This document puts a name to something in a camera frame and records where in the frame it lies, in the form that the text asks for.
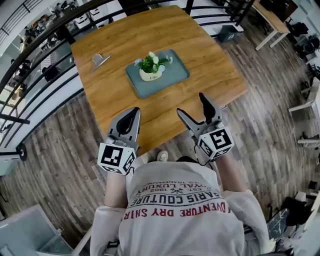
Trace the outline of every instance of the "shoe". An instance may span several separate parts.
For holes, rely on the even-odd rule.
[[[167,162],[168,161],[168,152],[166,150],[161,150],[157,155],[156,155],[156,160],[158,162]]]

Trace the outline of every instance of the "floor plank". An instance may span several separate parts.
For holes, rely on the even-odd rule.
[[[319,129],[310,110],[288,112],[303,102],[300,84],[308,79],[289,40],[256,51],[265,36],[247,19],[242,25],[244,34],[222,47],[245,77],[248,92],[228,105],[223,118],[236,144],[232,153],[239,171],[267,214],[269,203],[280,206],[313,179],[317,152],[298,146],[296,140],[302,131],[313,136]],[[75,246],[102,203],[106,174],[97,166],[102,140],[84,93],[62,106],[26,140],[27,161],[0,179],[0,191],[8,199],[0,199],[6,215],[40,204]],[[169,151],[170,161],[185,155],[195,158],[194,143],[184,132],[138,162],[154,159],[160,149]]]

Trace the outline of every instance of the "forearm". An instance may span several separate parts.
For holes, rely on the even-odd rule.
[[[235,160],[231,153],[218,157],[215,163],[218,168],[224,190],[233,192],[247,191],[248,187],[242,177],[242,174],[236,167]]]
[[[108,172],[103,203],[109,207],[127,208],[126,176]]]

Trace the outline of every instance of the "table top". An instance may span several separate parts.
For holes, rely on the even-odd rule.
[[[103,134],[119,113],[132,107],[141,109],[139,155],[186,129],[177,108],[196,120],[204,119],[199,92],[207,94],[219,106],[225,106],[247,90],[243,77],[221,47],[176,5],[113,22],[81,38],[71,49]],[[127,77],[127,65],[149,52],[168,49],[175,50],[190,77],[146,99],[139,98]],[[112,54],[112,57],[91,73],[94,54]]]
[[[274,30],[281,33],[290,33],[287,26],[272,11],[267,10],[260,4],[260,0],[255,0],[252,7],[271,25]]]

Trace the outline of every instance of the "metal railing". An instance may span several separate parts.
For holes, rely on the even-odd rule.
[[[32,8],[32,6],[35,6],[37,2],[39,2],[41,0],[28,0],[26,2],[28,2],[28,4],[33,3],[33,5],[26,5],[27,8]],[[16,83],[16,85],[14,86],[14,88],[12,89],[11,93],[9,94],[9,96],[7,97],[5,102],[0,102],[0,105],[2,105],[2,108],[0,109],[0,118],[4,119],[3,124],[0,127],[0,131],[3,131],[3,128],[6,124],[7,121],[13,121],[13,123],[11,124],[11,126],[7,129],[7,131],[5,133],[3,133],[3,138],[0,142],[0,146],[3,144],[3,142],[5,141],[7,135],[10,133],[11,129],[13,128],[15,123],[19,123],[19,126],[13,131],[11,132],[11,136],[10,138],[8,138],[6,140],[6,143],[4,145],[4,147],[7,147],[8,144],[10,143],[10,141],[13,139],[13,137],[15,136],[15,134],[18,132],[18,130],[24,126],[25,124],[27,124],[29,122],[29,118],[32,116],[32,114],[43,104],[45,103],[51,96],[53,96],[59,89],[61,89],[64,85],[66,85],[68,82],[70,82],[72,79],[74,79],[75,77],[78,76],[78,73],[72,75],[71,77],[67,78],[65,81],[63,81],[59,86],[57,86],[53,91],[51,91],[46,97],[44,97],[44,99],[41,100],[41,102],[35,106],[24,118],[22,117],[23,113],[28,110],[28,108],[32,105],[32,103],[39,98],[39,96],[45,92],[53,83],[55,83],[59,78],[61,78],[64,74],[66,74],[68,71],[70,71],[73,67],[75,67],[75,64],[72,62],[70,63],[70,65],[68,65],[67,67],[65,67],[63,70],[61,70],[60,72],[58,72],[58,74],[52,78],[49,82],[47,82],[44,86],[42,86],[42,88],[37,91],[34,96],[29,99],[26,104],[24,105],[24,107],[22,109],[20,109],[19,111],[17,111],[18,107],[20,106],[21,102],[23,101],[23,99],[26,99],[26,96],[28,96],[30,94],[30,92],[33,90],[33,88],[35,88],[35,86],[38,85],[38,83],[40,83],[41,81],[43,81],[43,78],[46,78],[46,75],[48,75],[52,70],[54,70],[55,68],[57,68],[61,63],[63,63],[64,61],[68,60],[68,58],[72,57],[72,53],[69,52],[65,55],[62,55],[55,63],[53,63],[52,65],[49,66],[49,68],[47,68],[41,75],[39,75],[33,82],[31,82],[30,84],[25,84],[27,83],[26,80],[28,79],[28,77],[34,72],[34,70],[37,69],[37,67],[39,65],[41,65],[41,63],[49,56],[51,56],[54,53],[59,52],[59,50],[61,48],[63,48],[65,45],[71,45],[73,44],[76,40],[75,40],[75,36],[80,35],[83,32],[86,32],[90,29],[92,29],[96,24],[101,23],[103,21],[111,21],[113,17],[119,15],[119,14],[123,14],[132,10],[135,10],[137,8],[141,8],[141,7],[148,7],[150,5],[154,6],[157,4],[161,4],[161,3],[165,3],[165,2],[170,2],[171,0],[148,0],[148,2],[146,3],[139,3],[136,5],[132,5],[132,6],[128,6],[126,8],[120,9],[118,11],[115,11],[113,13],[110,13],[98,20],[92,21],[90,24],[84,26],[81,29],[77,29],[73,32],[70,32],[67,28],[66,25],[73,21],[75,18],[78,18],[82,15],[84,15],[85,13],[87,13],[88,11],[95,9],[99,6],[101,6],[102,4],[106,4],[109,2],[112,2],[113,0],[95,0],[95,1],[90,1],[85,3],[84,5],[70,11],[69,13],[65,14],[63,17],[57,19],[56,21],[53,22],[53,24],[51,24],[51,26],[49,26],[42,34],[40,34],[34,41],[32,41],[31,44],[29,44],[26,49],[16,58],[16,60],[13,62],[13,64],[10,66],[10,68],[8,69],[8,71],[5,73],[5,75],[3,76],[2,80],[0,81],[0,94],[2,93],[3,89],[5,88],[5,86],[8,84],[8,82],[12,79],[13,75],[15,74],[15,72],[18,70],[19,66],[21,66],[25,60],[30,56],[30,54],[32,54],[32,52],[38,48],[39,45],[41,45],[44,40],[48,39],[49,37],[51,37],[53,34],[58,33],[59,35],[63,35],[64,38],[62,38],[60,40],[59,43],[57,43],[55,46],[53,46],[52,48],[48,49],[47,51],[45,51],[42,55],[41,58],[37,61],[35,61],[35,63],[33,63],[33,65],[30,67],[30,69],[26,72],[26,74],[23,77],[20,77],[19,81]],[[227,2],[227,4],[225,4],[224,6],[218,6],[218,5],[210,5],[210,6],[194,6],[194,0],[188,0],[186,7],[183,8],[183,10],[187,13],[187,14],[191,14],[192,10],[201,10],[201,9],[208,9],[208,10],[212,10],[212,9],[222,9],[222,10],[228,10],[228,13],[223,13],[223,14],[206,14],[206,15],[196,15],[196,16],[192,16],[193,19],[200,19],[200,18],[214,18],[214,17],[226,17],[227,20],[218,20],[218,21],[210,21],[210,22],[204,22],[201,23],[200,26],[208,26],[208,25],[215,25],[215,24],[226,24],[226,23],[236,23],[236,25],[238,25],[242,19],[244,18],[244,16],[247,14],[249,8],[251,7],[251,5],[253,4],[254,0],[250,0],[250,1],[243,1],[243,0],[238,0],[238,5],[237,6],[233,6],[233,4],[231,2]],[[18,99],[18,101],[12,105],[9,104],[10,99],[13,97],[13,95],[15,94],[15,92],[21,87],[24,86],[25,89],[23,91],[23,95]],[[11,110],[8,114],[8,116],[6,115],[1,115],[5,109],[5,107],[11,107]]]
[[[19,24],[19,22],[42,1],[43,0],[26,0],[14,11],[14,13],[0,28],[0,45],[10,35],[12,30]]]

